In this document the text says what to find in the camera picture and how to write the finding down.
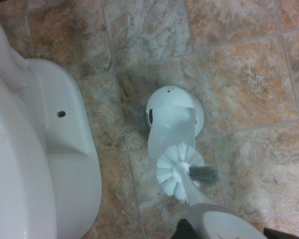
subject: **gray bristles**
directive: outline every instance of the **gray bristles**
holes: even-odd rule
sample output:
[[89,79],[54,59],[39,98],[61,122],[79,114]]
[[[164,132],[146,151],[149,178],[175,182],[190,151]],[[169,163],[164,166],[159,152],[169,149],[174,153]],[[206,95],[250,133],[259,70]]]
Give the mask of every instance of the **gray bristles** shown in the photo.
[[199,181],[207,186],[211,186],[218,181],[217,171],[210,166],[191,166],[189,176],[192,180]]

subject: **toilet brush holder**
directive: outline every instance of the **toilet brush holder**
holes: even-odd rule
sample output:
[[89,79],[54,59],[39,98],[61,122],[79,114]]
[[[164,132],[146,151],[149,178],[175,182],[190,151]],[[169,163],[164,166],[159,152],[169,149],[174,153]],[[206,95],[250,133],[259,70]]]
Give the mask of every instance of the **toilet brush holder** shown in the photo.
[[146,122],[151,129],[148,151],[156,164],[169,146],[184,142],[195,147],[195,139],[205,125],[204,110],[191,92],[177,86],[164,86],[149,98]]

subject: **white plastic object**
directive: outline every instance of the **white plastic object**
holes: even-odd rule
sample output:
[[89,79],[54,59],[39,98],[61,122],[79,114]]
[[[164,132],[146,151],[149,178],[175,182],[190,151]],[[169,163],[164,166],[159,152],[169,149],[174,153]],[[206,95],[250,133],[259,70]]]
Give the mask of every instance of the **white plastic object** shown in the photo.
[[177,86],[156,90],[147,102],[146,113],[151,128],[148,152],[155,163],[169,146],[185,142],[194,148],[205,124],[201,102]]
[[79,239],[100,198],[76,82],[51,61],[22,58],[0,26],[0,239]]
[[157,180],[168,196],[182,203],[212,203],[199,189],[200,183],[192,181],[188,175],[191,165],[204,166],[202,156],[184,142],[168,147],[157,161]]
[[199,238],[266,239],[251,224],[221,205],[195,204],[187,210],[185,218],[193,226]]

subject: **tile floor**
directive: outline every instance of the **tile floor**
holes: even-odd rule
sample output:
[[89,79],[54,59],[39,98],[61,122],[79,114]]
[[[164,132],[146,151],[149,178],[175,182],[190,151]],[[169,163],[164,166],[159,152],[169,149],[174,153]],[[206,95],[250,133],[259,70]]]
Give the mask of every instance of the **tile floor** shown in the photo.
[[202,190],[260,231],[299,236],[299,0],[8,0],[0,22],[81,89],[103,185],[84,239],[169,239],[188,208],[147,152],[144,108],[164,85],[204,103],[197,150],[220,182]]

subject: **white bristles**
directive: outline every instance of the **white bristles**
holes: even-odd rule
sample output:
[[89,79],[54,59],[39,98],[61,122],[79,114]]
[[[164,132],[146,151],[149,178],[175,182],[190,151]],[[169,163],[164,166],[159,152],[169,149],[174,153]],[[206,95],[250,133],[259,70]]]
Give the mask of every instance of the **white bristles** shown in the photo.
[[157,161],[157,179],[168,196],[175,195],[182,203],[187,201],[187,195],[182,183],[174,178],[174,168],[179,163],[204,166],[202,156],[192,147],[184,142],[179,145],[168,147]]

